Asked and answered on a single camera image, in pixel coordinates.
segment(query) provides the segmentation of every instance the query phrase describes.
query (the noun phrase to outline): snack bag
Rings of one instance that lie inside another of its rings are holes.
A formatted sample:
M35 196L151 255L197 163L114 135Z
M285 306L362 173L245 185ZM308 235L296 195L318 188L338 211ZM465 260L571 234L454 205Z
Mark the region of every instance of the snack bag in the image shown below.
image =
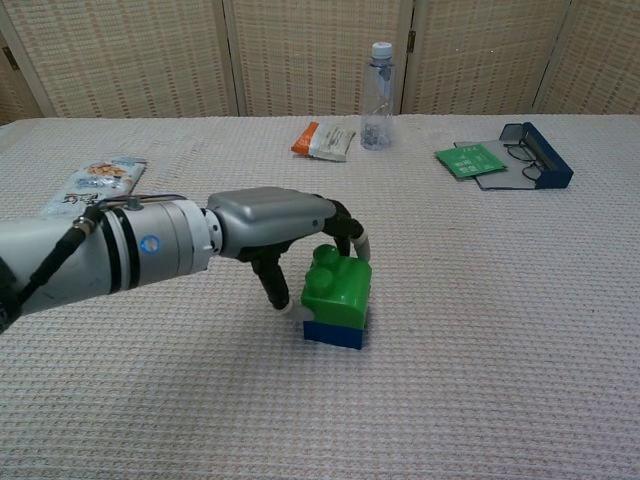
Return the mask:
M127 195L144 172L146 160L114 157L76 171L42 211L42 215L80 215L100 200Z
M347 150L355 134L353 130L336 125L311 122L291 150L321 160L346 162Z

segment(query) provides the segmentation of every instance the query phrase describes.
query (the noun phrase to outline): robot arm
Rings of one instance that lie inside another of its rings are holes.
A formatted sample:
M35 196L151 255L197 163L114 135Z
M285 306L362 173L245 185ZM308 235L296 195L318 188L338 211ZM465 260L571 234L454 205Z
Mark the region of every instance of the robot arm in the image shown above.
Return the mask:
M341 203L275 187L214 194L206 209L177 196L126 197L88 208L73 225L1 224L0 332L21 314L205 270L215 255L250 262L273 306L290 312L278 260L321 231L342 255L352 243L369 259L367 234Z

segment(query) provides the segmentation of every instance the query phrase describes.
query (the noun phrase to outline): blue logo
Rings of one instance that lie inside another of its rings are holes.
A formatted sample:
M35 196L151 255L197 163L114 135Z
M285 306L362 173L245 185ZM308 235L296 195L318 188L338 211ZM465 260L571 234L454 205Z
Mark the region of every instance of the blue logo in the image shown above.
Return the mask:
M160 239L155 235L147 235L140 240L140 250L147 255L155 255L160 251Z

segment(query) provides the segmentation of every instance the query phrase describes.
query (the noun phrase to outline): tablecloth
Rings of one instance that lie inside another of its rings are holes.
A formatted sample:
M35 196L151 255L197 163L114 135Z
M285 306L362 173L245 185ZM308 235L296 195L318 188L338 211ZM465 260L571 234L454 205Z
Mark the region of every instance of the tablecloth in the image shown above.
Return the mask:
M346 164L311 118L39 119L3 130L0 220L79 166L147 158L138 193L277 185L370 234L361 351L307 342L246 264L25 316L0 336L2 478L640 478L640 119L400 116ZM325 118L353 126L357 117ZM532 121L565 190L483 192L433 152ZM313 248L282 259L299 295Z

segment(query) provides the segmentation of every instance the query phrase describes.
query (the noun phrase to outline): plastic water bottle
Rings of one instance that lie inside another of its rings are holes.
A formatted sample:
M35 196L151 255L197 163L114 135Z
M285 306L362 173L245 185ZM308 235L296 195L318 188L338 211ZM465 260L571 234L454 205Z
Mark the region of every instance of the plastic water bottle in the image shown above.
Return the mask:
M371 61L365 68L360 143L369 150L381 150L391 145L395 73L391 53L390 43L374 43Z

